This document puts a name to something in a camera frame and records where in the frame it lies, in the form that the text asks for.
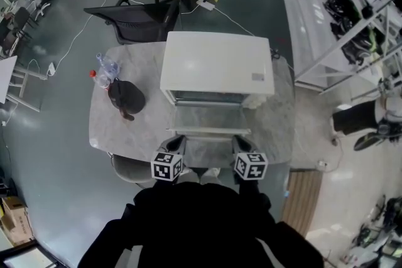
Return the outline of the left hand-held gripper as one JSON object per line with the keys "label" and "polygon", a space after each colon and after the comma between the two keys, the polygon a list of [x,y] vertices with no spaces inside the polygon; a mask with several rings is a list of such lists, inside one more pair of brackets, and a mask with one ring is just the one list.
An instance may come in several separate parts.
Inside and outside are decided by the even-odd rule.
{"label": "left hand-held gripper", "polygon": [[163,141],[151,158],[152,178],[175,181],[183,170],[182,155],[185,154],[186,144],[187,138],[184,135],[175,135]]}

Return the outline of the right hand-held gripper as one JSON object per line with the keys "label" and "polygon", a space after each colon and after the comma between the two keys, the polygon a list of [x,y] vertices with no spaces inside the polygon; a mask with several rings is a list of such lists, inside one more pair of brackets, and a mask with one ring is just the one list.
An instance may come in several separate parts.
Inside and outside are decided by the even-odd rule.
{"label": "right hand-held gripper", "polygon": [[268,167],[265,153],[257,153],[258,147],[243,136],[232,137],[232,154],[236,154],[234,171],[242,180],[263,180]]}

